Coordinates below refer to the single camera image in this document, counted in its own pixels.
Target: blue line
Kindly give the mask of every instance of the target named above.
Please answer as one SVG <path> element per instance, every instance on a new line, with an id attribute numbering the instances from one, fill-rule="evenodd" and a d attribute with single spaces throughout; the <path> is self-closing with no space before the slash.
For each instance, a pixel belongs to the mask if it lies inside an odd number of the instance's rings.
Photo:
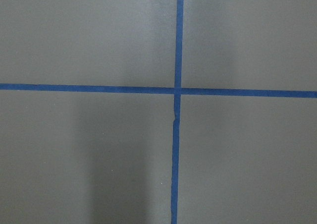
<path id="1" fill-rule="evenodd" d="M 182 51 L 183 51 L 183 13 L 184 0 L 177 0 L 176 10 L 176 49 L 174 80 L 174 115 L 172 146 L 172 185 L 171 185 L 171 224 L 177 224 L 178 203 L 178 166 L 179 166 L 179 125 L 182 84 Z"/>
<path id="2" fill-rule="evenodd" d="M 284 97 L 284 98 L 317 98 L 317 91 L 288 91 L 288 90 L 182 88 L 181 94 L 184 94 L 184 95 Z"/>
<path id="3" fill-rule="evenodd" d="M 174 94 L 174 88 L 124 87 L 90 85 L 50 85 L 50 84 L 0 84 L 0 90 L 34 90 L 97 93 Z"/>

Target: gray floor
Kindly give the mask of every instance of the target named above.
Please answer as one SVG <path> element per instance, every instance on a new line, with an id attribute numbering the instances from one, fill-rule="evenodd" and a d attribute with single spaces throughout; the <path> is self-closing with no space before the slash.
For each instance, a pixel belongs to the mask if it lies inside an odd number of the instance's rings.
<path id="1" fill-rule="evenodd" d="M 182 86 L 317 90 L 317 0 L 185 0 Z M 0 83 L 173 87 L 176 0 L 0 0 Z M 179 224 L 313 224 L 317 100 L 182 96 Z M 170 223 L 172 95 L 0 91 L 0 223 Z"/>

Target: gray surface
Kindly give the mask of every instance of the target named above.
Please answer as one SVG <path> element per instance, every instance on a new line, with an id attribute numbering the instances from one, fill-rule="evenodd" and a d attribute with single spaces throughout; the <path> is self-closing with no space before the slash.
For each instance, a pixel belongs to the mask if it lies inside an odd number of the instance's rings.
<path id="1" fill-rule="evenodd" d="M 1 224 L 170 222 L 170 95 L 0 91 Z"/>
<path id="2" fill-rule="evenodd" d="M 313 224 L 317 100 L 182 97 L 180 224 Z"/>
<path id="3" fill-rule="evenodd" d="M 317 90 L 317 0 L 185 0 L 183 87 Z"/>
<path id="4" fill-rule="evenodd" d="M 0 0 L 1 83 L 174 83 L 176 0 Z"/>

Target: blue tape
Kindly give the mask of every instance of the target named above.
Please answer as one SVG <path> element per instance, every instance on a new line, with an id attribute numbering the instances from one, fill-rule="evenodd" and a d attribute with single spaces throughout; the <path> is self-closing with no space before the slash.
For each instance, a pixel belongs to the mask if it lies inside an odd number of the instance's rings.
<path id="1" fill-rule="evenodd" d="M 284 98 L 317 98 L 317 91 L 287 91 L 287 90 L 182 88 L 181 94 L 183 95 L 284 97 Z"/>
<path id="2" fill-rule="evenodd" d="M 178 165 L 179 165 L 179 125 L 182 85 L 182 51 L 183 51 L 183 13 L 184 0 L 177 0 L 176 10 L 176 49 L 174 80 L 174 115 L 172 146 L 172 185 L 171 185 L 171 224 L 177 224 L 178 203 Z"/>
<path id="3" fill-rule="evenodd" d="M 0 84 L 0 90 L 34 90 L 97 93 L 174 94 L 174 88 L 89 86 L 89 85 L 49 85 L 49 84 Z"/>

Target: vertical blue line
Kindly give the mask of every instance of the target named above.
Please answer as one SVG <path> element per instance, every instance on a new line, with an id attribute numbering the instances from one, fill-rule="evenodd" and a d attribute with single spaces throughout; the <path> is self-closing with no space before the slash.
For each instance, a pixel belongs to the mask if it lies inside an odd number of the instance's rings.
<path id="1" fill-rule="evenodd" d="M 182 50 L 183 50 L 183 11 L 184 11 L 183 8 L 184 8 L 184 0 L 177 0 L 175 80 L 174 80 L 175 120 L 173 123 L 173 147 L 172 147 L 171 224 L 177 224 L 179 124 L 180 124 Z"/>

